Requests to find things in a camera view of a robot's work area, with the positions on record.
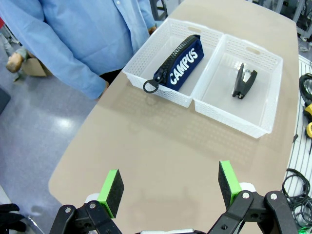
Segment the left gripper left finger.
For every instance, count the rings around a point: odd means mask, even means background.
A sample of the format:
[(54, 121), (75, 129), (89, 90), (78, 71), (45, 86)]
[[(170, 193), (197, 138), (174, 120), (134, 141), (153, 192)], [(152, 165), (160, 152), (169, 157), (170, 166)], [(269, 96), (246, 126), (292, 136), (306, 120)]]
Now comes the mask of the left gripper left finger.
[(114, 223), (124, 191), (118, 169), (110, 170), (95, 200), (59, 208), (50, 234), (122, 234)]

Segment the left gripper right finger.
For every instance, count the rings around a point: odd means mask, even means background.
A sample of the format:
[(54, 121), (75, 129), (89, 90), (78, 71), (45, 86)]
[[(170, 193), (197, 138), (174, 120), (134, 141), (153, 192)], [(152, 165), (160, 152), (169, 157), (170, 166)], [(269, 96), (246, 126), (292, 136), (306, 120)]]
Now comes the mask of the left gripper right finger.
[(243, 190), (228, 160), (219, 162), (218, 183), (226, 211), (207, 234), (239, 234), (247, 222), (256, 223), (262, 234), (298, 234), (288, 201), (280, 191), (262, 196)]

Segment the black stapler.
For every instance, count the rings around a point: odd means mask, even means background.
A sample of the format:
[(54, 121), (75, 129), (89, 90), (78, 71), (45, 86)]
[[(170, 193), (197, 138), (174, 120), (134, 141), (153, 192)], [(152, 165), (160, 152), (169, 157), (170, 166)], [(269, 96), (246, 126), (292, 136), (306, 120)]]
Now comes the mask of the black stapler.
[(246, 69), (246, 64), (241, 63), (236, 76), (232, 97), (243, 99), (253, 86), (256, 77), (256, 70), (250, 72)]

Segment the navy CAMPUS pencil case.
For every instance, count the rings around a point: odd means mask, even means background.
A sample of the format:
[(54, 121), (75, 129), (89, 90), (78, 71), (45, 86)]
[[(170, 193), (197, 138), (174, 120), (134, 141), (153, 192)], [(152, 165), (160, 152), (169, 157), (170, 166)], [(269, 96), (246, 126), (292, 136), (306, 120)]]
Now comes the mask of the navy CAMPUS pencil case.
[(143, 90), (152, 94), (162, 85), (178, 91), (203, 58), (200, 35), (188, 36), (156, 70), (153, 78), (143, 84)]

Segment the person's left forearm blue sleeve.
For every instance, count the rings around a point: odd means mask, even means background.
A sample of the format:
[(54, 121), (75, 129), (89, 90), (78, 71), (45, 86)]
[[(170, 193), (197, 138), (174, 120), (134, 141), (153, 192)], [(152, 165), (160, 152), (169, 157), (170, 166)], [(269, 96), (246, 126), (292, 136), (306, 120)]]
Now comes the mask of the person's left forearm blue sleeve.
[(150, 0), (137, 0), (137, 2), (148, 30), (155, 30), (156, 22), (152, 14)]

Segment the bystander clenched hand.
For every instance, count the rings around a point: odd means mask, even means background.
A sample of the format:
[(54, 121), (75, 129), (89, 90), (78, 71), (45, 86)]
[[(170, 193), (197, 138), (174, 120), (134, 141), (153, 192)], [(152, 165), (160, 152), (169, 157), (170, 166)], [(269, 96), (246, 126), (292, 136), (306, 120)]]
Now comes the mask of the bystander clenched hand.
[(21, 54), (14, 52), (8, 58), (6, 69), (11, 73), (17, 73), (21, 69), (23, 62), (24, 62), (24, 57)]

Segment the white perforated plastic basket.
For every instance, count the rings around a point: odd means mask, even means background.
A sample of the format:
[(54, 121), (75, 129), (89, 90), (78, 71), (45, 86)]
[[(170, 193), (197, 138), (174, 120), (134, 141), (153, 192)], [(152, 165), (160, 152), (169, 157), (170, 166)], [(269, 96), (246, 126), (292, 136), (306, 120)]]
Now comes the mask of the white perforated plastic basket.
[[(254, 138), (273, 130), (283, 59), (247, 40), (224, 34), (192, 94), (195, 111)], [(245, 97), (234, 97), (238, 72), (255, 81)]]
[(143, 89), (144, 82), (152, 79), (165, 59), (184, 39), (193, 34), (200, 35), (204, 52), (203, 59), (178, 91), (161, 85), (155, 92), (155, 95), (188, 108), (195, 95), (195, 87), (200, 76), (215, 54), (223, 36), (222, 32), (201, 24), (167, 18), (126, 64), (122, 70), (123, 73), (133, 86)]

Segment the white slotted platform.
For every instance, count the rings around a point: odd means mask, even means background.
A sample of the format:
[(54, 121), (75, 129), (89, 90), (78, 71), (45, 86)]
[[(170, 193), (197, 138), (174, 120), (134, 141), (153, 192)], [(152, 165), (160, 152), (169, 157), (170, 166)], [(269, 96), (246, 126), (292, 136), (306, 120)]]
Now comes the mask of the white slotted platform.
[[(312, 72), (310, 60), (299, 55), (299, 77), (306, 73)], [(292, 144), (288, 168), (299, 171), (312, 185), (312, 151), (310, 152), (311, 139), (305, 136), (305, 129), (308, 125), (308, 120), (303, 116), (304, 100), (300, 93), (298, 95), (297, 120), (294, 135), (298, 135)], [(294, 176), (287, 179), (285, 183), (286, 191), (289, 195), (299, 195), (303, 191), (302, 179)]]

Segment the yellow tool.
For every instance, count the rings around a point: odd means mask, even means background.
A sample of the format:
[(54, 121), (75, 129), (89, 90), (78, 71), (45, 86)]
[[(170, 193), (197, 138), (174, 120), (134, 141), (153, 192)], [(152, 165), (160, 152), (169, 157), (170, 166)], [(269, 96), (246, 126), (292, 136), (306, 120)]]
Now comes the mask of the yellow tool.
[(305, 135), (307, 138), (312, 139), (312, 103), (303, 110), (303, 115), (308, 120)]

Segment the cardboard box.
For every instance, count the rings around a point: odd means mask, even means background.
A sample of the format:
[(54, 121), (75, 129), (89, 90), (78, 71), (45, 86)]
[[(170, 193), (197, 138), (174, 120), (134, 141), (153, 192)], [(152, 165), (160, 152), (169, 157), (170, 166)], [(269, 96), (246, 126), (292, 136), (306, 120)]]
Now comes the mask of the cardboard box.
[(29, 58), (21, 66), (23, 72), (29, 76), (47, 77), (52, 73), (37, 58)]

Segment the person in blue shirt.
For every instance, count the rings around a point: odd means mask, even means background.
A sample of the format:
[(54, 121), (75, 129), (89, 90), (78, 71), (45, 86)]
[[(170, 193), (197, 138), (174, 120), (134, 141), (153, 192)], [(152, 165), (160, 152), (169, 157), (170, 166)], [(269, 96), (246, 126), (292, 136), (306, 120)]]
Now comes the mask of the person in blue shirt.
[(137, 0), (0, 0), (0, 18), (65, 84), (98, 99), (150, 37)]

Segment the black metal frame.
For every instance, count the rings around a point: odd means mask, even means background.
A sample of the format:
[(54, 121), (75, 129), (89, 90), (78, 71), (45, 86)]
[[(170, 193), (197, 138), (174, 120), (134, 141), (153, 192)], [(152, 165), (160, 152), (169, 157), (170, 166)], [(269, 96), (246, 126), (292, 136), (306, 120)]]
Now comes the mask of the black metal frame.
[(150, 0), (151, 10), (156, 21), (164, 21), (168, 17), (165, 0)]

